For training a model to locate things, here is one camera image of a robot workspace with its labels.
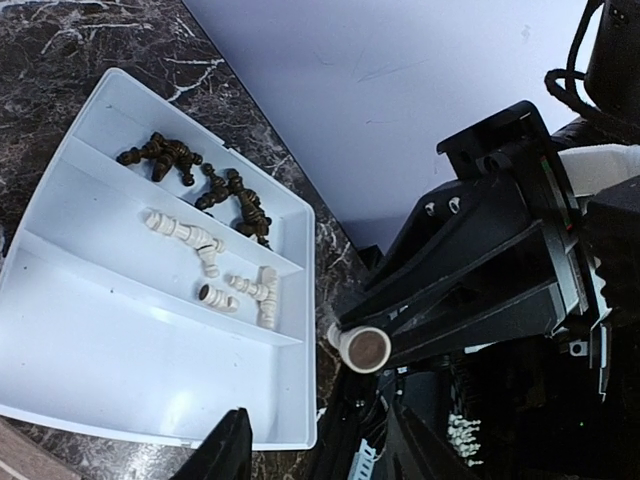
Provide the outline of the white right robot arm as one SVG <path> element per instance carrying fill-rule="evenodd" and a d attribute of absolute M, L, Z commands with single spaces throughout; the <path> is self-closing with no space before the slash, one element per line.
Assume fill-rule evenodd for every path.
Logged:
<path fill-rule="evenodd" d="M 416 203 L 327 337 L 356 372 L 535 336 L 606 388 L 613 309 L 639 306 L 639 5 L 590 1 L 544 79 L 578 115 L 551 136 L 528 101 L 440 142 L 456 177 Z"/>

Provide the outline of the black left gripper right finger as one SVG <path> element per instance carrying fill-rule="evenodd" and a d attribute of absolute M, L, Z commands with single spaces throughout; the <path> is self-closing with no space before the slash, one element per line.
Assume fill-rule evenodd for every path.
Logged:
<path fill-rule="evenodd" d="M 388 479 L 478 479 L 448 443 L 398 400 L 389 408 L 385 447 Z"/>

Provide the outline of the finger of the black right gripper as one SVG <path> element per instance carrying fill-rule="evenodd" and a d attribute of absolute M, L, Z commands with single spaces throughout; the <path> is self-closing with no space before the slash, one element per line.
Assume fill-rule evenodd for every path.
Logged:
<path fill-rule="evenodd" d="M 545 280 L 541 223 L 514 178 L 452 181 L 419 199 L 338 326 L 409 330 L 494 290 L 534 280 Z"/>
<path fill-rule="evenodd" d="M 553 280 L 519 282 L 391 335 L 387 369 L 407 366 L 469 346 L 548 334 L 565 318 Z"/>

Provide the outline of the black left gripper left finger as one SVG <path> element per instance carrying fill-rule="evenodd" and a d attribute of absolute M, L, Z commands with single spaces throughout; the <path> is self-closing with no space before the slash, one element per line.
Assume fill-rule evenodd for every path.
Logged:
<path fill-rule="evenodd" d="M 247 410 L 229 410 L 174 474 L 174 480 L 250 479 L 252 443 Z"/>

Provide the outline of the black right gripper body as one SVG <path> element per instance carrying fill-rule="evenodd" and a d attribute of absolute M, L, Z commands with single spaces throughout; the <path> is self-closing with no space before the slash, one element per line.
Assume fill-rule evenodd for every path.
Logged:
<path fill-rule="evenodd" d="M 542 233 L 559 284 L 564 314 L 550 331 L 567 332 L 571 317 L 587 327 L 589 367 L 596 371 L 597 391 L 606 398 L 611 376 L 611 309 L 601 294 L 604 281 L 596 260 L 580 239 L 584 204 L 576 199 L 549 131 L 536 106 L 520 101 L 442 140 L 446 155 L 462 179 L 496 172 L 510 174 L 518 184 Z"/>

